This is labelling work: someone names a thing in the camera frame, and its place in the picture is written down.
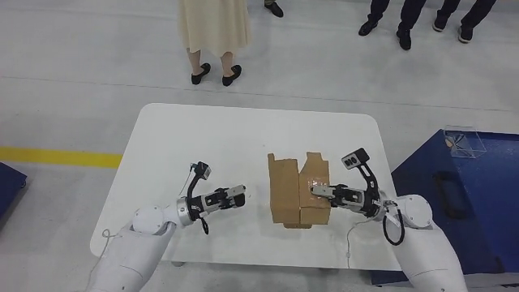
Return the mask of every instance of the blue cabinet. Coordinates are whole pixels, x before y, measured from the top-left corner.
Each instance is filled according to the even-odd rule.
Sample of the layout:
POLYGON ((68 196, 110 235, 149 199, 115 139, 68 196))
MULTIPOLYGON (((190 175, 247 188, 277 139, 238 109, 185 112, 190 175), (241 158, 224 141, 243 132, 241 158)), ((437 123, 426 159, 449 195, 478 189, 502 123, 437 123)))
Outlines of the blue cabinet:
POLYGON ((10 207, 19 191, 25 187, 27 176, 0 163, 0 218, 10 207))
MULTIPOLYGON (((453 157, 438 131, 392 172, 398 195, 425 197, 463 273, 519 272, 519 135, 479 133, 486 152, 453 157)), ((374 285, 406 281, 371 272, 374 285)))

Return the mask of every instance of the concrete floor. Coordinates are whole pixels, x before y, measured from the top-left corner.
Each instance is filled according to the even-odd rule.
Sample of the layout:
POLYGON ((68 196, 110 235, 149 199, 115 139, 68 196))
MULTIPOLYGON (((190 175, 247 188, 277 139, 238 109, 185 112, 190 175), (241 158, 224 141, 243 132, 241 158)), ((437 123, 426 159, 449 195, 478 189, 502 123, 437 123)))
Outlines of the concrete floor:
MULTIPOLYGON (((462 45, 457 21, 473 0, 442 34, 431 30, 441 0, 430 0, 403 52, 402 0, 366 38, 356 32, 369 0, 279 0, 284 19, 248 1, 254 41, 223 88, 208 55, 216 72, 191 85, 175 0, 0 0, 0 146, 122 153, 151 102, 369 114, 392 169, 445 125, 519 133, 518 2, 496 5, 462 45)), ((0 231, 0 290, 84 289, 115 171, 11 165, 31 183, 0 231)), ((161 264, 144 290, 405 290, 367 282, 359 271, 161 264)))

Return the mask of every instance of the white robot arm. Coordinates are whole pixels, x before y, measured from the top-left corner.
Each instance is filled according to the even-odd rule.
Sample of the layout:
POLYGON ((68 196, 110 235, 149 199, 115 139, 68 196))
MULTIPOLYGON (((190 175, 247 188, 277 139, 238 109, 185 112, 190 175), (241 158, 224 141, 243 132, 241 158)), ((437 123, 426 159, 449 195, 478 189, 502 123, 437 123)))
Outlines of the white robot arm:
POLYGON ((429 203, 420 195, 388 199, 379 191, 363 148, 342 158, 347 169, 357 168, 367 181, 365 191, 336 186, 314 186, 312 194, 368 219, 382 222, 384 236, 402 271, 420 292, 467 292, 460 261, 442 229, 432 220, 429 203))
POLYGON ((92 272, 88 292, 139 292, 152 277, 176 229, 201 220, 212 212, 239 208, 245 204, 245 187, 219 188, 211 194, 192 197, 200 179, 207 179, 210 168, 203 162, 192 165, 195 177, 181 197, 167 208, 152 206, 139 209, 110 242, 92 272))

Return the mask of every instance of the clear acrylic box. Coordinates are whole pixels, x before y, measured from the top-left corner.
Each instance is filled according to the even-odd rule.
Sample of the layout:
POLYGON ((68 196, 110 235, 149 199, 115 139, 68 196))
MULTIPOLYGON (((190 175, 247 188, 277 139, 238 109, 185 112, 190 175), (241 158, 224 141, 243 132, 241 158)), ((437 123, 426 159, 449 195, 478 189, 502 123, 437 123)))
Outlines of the clear acrylic box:
POLYGON ((453 157, 477 158, 487 152, 473 127, 446 126, 444 138, 453 157))

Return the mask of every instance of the yellow floor line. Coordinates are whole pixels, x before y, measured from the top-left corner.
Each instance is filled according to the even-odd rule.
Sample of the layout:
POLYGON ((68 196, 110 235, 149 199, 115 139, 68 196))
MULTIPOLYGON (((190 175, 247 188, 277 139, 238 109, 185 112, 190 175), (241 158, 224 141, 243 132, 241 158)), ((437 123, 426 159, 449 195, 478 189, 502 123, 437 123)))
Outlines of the yellow floor line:
POLYGON ((6 162, 33 162, 117 169, 121 159, 122 155, 113 153, 0 147, 0 161, 6 162))

